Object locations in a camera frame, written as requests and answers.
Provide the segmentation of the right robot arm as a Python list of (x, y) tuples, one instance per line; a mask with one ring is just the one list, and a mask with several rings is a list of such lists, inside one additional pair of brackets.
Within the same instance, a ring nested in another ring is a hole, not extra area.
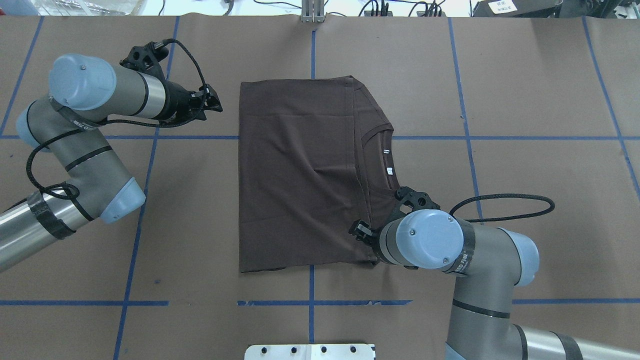
[(349, 234), (384, 263), (455, 276), (446, 360), (637, 360), (639, 352), (517, 325), (514, 290), (540, 266), (535, 242), (500, 227), (414, 210), (373, 228), (361, 219)]

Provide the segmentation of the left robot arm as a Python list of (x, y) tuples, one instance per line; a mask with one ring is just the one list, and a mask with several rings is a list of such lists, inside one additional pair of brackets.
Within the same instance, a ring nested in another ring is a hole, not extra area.
[(167, 80), (166, 48), (134, 47), (114, 65), (99, 57), (64, 54), (49, 73), (48, 93), (18, 117), (30, 146), (26, 174), (35, 191), (1, 215), (1, 270), (7, 271), (96, 219), (110, 224), (146, 202), (146, 194), (100, 127), (130, 123), (174, 128), (221, 112), (213, 87), (197, 90)]

